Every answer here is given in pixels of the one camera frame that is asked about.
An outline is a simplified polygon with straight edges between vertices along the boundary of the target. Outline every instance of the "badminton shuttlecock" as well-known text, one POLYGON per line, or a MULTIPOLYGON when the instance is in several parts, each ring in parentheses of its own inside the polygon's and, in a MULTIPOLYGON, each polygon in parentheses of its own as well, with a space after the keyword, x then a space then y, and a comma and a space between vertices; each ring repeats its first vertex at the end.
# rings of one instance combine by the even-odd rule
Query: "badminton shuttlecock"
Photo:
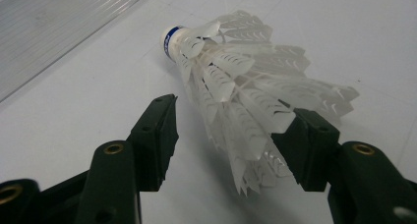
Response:
POLYGON ((258 17, 237 11, 199 28, 168 28, 160 41, 209 138, 227 152, 239 193, 291 175, 270 135, 285 133, 294 108, 337 122, 358 96, 352 87, 306 78, 305 51, 271 44, 271 33, 258 17))

